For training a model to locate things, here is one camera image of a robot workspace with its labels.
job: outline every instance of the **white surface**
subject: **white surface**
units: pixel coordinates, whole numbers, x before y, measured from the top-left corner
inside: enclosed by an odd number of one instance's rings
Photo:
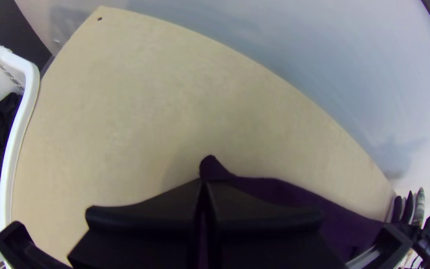
[[[420,0],[16,2],[54,54],[101,4],[162,18],[235,48],[327,111],[400,195],[424,187],[429,211],[430,16]]]
[[[0,100],[11,92],[23,94],[9,134],[2,164],[0,177],[0,229],[2,230],[11,219],[12,183],[19,149],[39,90],[39,71],[34,64],[14,55],[2,46],[0,46],[0,65],[24,86],[24,88],[22,86],[19,88],[0,68]]]

